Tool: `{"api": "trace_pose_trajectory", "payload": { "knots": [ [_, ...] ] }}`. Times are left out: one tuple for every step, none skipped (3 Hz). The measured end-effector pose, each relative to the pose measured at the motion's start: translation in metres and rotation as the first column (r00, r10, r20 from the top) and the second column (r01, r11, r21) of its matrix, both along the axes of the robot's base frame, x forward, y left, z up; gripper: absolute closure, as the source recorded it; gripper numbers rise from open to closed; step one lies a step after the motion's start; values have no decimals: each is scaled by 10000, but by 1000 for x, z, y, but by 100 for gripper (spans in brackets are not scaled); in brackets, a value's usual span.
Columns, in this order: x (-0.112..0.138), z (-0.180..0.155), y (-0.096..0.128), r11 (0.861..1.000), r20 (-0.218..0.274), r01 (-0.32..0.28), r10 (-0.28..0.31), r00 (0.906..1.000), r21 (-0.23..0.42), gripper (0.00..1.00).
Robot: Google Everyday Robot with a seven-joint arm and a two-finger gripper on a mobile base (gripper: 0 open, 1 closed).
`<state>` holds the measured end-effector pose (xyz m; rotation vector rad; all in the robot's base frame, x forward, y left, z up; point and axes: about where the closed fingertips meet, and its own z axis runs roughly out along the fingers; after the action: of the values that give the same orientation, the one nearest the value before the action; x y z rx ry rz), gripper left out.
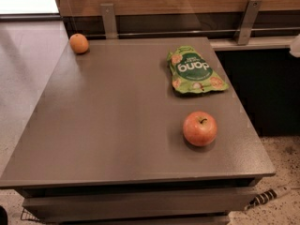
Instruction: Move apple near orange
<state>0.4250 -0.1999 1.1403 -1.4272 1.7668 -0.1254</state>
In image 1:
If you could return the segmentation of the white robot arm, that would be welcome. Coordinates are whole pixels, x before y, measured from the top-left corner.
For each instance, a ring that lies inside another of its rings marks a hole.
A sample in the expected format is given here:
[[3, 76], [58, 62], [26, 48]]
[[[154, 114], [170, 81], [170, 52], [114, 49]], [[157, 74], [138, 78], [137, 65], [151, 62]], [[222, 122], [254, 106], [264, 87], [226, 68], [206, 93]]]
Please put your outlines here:
[[294, 38], [290, 44], [290, 54], [294, 57], [300, 57], [300, 35]]

